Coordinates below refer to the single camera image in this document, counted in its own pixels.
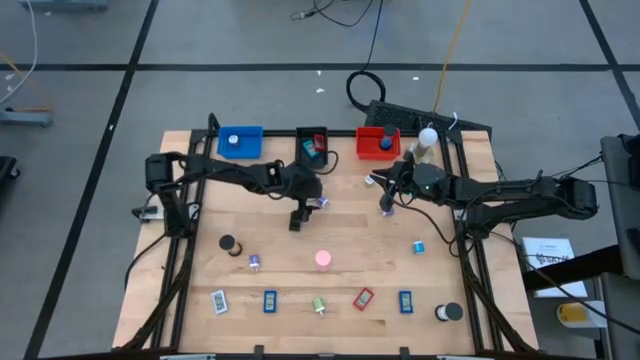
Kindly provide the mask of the grey metal cart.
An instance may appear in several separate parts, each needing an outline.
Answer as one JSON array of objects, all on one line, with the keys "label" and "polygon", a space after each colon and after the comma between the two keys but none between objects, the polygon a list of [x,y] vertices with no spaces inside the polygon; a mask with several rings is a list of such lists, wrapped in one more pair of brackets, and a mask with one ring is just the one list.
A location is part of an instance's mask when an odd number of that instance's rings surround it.
[{"label": "grey metal cart", "polygon": [[640,134],[601,139],[622,269],[601,275],[608,315],[638,330],[608,324],[609,359],[640,360]]}]

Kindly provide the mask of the orange sand hourglass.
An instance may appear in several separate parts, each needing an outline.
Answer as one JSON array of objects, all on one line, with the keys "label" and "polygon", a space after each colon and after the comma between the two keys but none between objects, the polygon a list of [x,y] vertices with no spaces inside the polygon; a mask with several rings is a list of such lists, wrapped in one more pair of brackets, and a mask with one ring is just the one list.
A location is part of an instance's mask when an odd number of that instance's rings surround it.
[{"label": "orange sand hourglass", "polygon": [[219,239],[219,246],[231,257],[240,256],[243,251],[241,243],[230,234],[225,234]]}]

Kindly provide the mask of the red plastic basket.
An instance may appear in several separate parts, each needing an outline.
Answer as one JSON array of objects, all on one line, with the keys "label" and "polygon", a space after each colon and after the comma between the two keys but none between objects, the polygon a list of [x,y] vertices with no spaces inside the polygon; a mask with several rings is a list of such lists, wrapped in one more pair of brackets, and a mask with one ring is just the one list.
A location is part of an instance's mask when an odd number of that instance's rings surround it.
[{"label": "red plastic basket", "polygon": [[365,126],[356,130],[356,153],[361,160],[394,160],[400,154],[400,130],[394,136],[393,146],[384,151],[379,147],[383,126]]}]

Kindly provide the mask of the white sand hourglass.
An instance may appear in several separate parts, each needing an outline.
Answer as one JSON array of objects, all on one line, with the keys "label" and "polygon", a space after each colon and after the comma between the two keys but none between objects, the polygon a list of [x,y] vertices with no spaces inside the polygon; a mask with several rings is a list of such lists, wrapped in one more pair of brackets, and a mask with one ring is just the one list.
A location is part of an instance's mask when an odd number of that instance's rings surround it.
[{"label": "white sand hourglass", "polygon": [[438,305],[435,309],[435,316],[441,322],[459,321],[463,314],[463,308],[455,302]]}]

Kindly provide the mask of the grey floor stand base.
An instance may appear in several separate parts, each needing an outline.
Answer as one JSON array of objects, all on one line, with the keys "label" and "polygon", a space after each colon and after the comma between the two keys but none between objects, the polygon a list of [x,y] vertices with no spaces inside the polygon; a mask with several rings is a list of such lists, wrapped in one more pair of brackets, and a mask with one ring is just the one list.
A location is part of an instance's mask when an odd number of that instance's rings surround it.
[{"label": "grey floor stand base", "polygon": [[13,108],[0,109],[0,124],[40,126],[47,128],[53,124],[53,118],[49,111],[41,110],[14,110]]}]

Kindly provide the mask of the black plastic basket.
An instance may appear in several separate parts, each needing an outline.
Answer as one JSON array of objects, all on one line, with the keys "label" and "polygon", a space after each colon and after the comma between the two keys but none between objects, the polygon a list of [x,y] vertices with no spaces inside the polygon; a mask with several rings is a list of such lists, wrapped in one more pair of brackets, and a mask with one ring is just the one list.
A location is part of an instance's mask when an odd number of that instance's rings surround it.
[{"label": "black plastic basket", "polygon": [[328,147],[326,152],[318,153],[318,155],[314,158],[310,158],[303,148],[303,143],[306,140],[313,140],[314,135],[318,133],[326,136],[327,146],[326,127],[298,127],[296,129],[295,160],[311,169],[321,169],[328,163]]}]

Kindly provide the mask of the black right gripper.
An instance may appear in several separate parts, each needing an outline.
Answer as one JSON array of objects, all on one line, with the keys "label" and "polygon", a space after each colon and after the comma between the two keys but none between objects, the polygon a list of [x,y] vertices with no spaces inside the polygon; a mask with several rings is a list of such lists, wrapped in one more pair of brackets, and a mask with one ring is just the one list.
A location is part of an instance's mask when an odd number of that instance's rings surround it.
[{"label": "black right gripper", "polygon": [[380,199],[382,211],[393,208],[396,195],[409,193],[413,199],[444,204],[442,183],[446,172],[433,164],[415,164],[409,154],[408,160],[396,161],[390,168],[372,171],[373,181],[383,189]]}]

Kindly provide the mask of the white printed booklet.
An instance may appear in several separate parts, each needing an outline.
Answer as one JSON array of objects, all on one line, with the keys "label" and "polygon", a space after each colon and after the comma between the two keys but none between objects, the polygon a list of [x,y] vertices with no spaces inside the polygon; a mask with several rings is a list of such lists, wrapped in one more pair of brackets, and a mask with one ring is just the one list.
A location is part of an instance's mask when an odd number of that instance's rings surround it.
[{"label": "white printed booklet", "polygon": [[[574,258],[569,239],[523,237],[524,254],[533,268],[542,268]],[[576,298],[587,298],[588,293],[583,281],[564,284],[561,288]],[[567,298],[561,290],[550,287],[533,292],[534,298]]]}]

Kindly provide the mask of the white bulb table lamp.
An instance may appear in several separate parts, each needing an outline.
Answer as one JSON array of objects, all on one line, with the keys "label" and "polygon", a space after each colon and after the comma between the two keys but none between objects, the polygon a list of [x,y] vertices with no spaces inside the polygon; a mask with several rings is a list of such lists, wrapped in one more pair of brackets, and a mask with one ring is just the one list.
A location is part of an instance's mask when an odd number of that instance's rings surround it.
[{"label": "white bulb table lamp", "polygon": [[434,149],[438,143],[437,132],[430,127],[422,129],[418,138],[409,145],[408,151],[415,164],[432,163],[435,157]]}]

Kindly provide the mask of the blue sand hourglass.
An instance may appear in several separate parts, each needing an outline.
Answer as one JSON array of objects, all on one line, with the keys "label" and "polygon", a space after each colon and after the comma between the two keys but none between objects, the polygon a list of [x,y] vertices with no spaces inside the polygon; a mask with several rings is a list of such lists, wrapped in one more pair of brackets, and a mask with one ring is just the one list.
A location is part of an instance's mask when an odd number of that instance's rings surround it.
[{"label": "blue sand hourglass", "polygon": [[393,146],[393,140],[396,133],[397,127],[395,125],[385,124],[383,126],[383,136],[380,139],[379,147],[384,151],[390,150]]}]

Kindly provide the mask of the blue plastic basket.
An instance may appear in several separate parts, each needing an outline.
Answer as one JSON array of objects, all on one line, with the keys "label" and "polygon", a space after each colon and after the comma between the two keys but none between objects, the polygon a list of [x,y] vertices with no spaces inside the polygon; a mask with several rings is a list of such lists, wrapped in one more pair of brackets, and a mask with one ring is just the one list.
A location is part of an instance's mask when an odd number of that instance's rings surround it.
[{"label": "blue plastic basket", "polygon": [[[237,145],[231,145],[228,138],[236,135]],[[262,126],[225,126],[218,132],[217,153],[226,159],[258,159],[262,153]]]}]

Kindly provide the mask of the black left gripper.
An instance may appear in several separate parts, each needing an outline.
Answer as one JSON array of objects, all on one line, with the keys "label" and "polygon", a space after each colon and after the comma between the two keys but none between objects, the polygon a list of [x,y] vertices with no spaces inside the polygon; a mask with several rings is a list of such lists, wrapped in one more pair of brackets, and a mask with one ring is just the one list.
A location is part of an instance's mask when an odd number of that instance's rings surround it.
[{"label": "black left gripper", "polygon": [[320,179],[315,171],[299,162],[284,165],[278,160],[276,164],[275,173],[281,184],[275,193],[298,203],[297,209],[291,212],[290,223],[308,222],[313,211],[321,209],[319,199],[322,197],[323,185]]}]

